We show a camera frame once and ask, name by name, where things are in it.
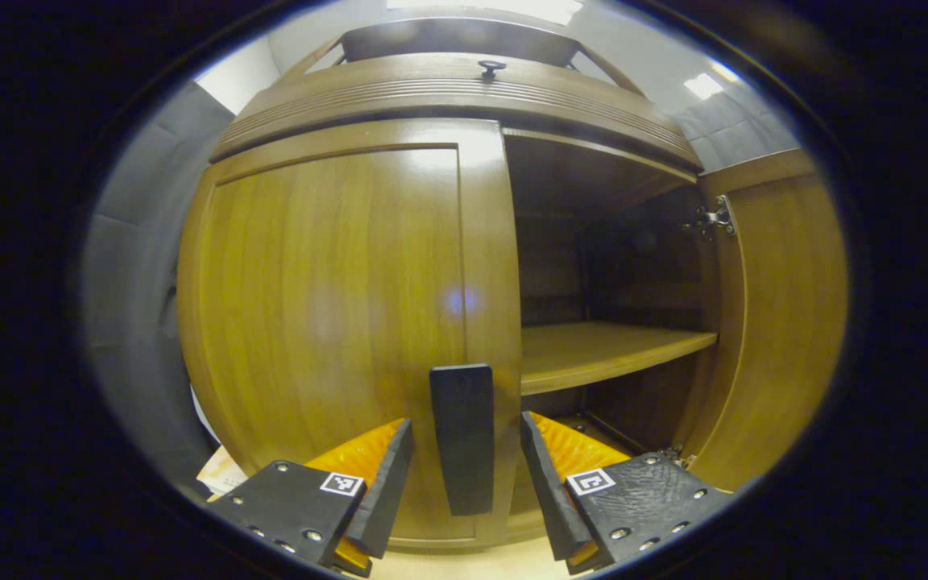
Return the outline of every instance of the wooden shelf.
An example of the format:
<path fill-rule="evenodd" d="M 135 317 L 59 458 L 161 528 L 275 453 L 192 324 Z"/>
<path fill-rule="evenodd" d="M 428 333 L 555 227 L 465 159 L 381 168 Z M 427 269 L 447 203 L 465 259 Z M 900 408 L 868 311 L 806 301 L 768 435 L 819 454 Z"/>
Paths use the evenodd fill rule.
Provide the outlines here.
<path fill-rule="evenodd" d="M 522 396 L 641 371 L 717 341 L 716 333 L 609 322 L 522 328 Z"/>

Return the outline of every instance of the metal hinge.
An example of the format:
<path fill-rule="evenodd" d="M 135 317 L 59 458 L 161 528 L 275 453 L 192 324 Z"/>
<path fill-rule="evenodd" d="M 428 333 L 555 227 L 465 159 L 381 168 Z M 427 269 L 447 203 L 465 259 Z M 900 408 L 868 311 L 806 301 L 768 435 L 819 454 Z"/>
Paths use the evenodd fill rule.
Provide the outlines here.
<path fill-rule="evenodd" d="M 715 239 L 714 230 L 725 230 L 728 235 L 736 235 L 736 224 L 732 221 L 732 215 L 729 214 L 729 199 L 724 195 L 715 198 L 718 202 L 718 209 L 714 212 L 708 212 L 703 205 L 697 208 L 697 216 L 693 223 L 682 224 L 682 231 L 700 232 L 700 235 L 708 242 Z"/>

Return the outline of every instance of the closed cabinet door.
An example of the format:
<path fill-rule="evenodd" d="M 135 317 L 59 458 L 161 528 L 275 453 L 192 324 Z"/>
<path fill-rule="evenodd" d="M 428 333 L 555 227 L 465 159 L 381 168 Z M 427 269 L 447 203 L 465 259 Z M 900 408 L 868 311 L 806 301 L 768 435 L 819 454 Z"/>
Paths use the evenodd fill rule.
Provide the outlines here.
<path fill-rule="evenodd" d="M 409 417 L 416 447 L 391 543 L 499 540 L 518 449 L 520 313 L 497 122 L 362 122 L 211 166 L 177 291 L 196 394 L 247 474 Z M 429 371 L 471 363 L 493 370 L 494 500 L 490 513 L 452 516 Z"/>

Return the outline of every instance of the door knob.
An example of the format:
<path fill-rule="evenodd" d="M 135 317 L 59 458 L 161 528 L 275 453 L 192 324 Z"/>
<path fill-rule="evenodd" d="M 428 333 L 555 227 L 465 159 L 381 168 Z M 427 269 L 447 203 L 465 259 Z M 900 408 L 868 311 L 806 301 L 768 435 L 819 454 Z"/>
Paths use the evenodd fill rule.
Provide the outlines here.
<path fill-rule="evenodd" d="M 482 73 L 482 78 L 485 78 L 486 81 L 492 81 L 493 78 L 496 78 L 497 70 L 508 68 L 508 63 L 502 63 L 500 61 L 479 61 L 478 65 L 485 67 L 486 72 Z"/>

